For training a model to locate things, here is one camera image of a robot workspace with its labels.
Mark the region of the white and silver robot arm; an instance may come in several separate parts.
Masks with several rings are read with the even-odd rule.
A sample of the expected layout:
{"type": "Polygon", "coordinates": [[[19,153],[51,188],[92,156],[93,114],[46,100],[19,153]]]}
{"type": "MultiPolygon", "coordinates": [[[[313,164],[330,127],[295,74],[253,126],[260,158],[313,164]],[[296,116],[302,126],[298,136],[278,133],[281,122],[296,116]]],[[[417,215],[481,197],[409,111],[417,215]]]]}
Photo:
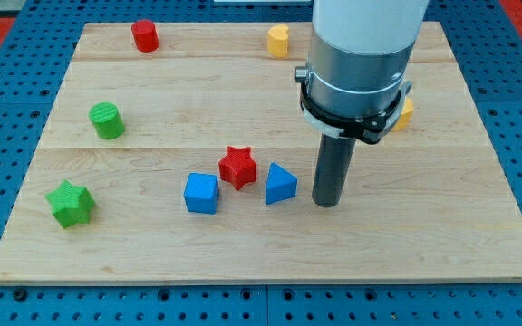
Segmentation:
{"type": "Polygon", "coordinates": [[[314,0],[305,65],[295,68],[306,120],[333,139],[376,144],[397,123],[405,69],[428,0],[314,0]]]}

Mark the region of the yellow block behind arm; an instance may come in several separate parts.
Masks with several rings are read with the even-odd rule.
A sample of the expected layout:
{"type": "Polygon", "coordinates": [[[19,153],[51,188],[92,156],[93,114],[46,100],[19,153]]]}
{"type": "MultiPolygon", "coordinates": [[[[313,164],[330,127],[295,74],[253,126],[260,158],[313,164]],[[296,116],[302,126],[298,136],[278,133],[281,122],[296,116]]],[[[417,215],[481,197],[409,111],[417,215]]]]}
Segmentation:
{"type": "Polygon", "coordinates": [[[404,101],[404,106],[402,108],[401,116],[399,117],[399,119],[397,120],[396,124],[394,125],[394,127],[392,128],[391,131],[397,132],[397,131],[405,129],[411,121],[413,112],[414,112],[413,101],[410,97],[406,97],[405,101],[404,101]]]}

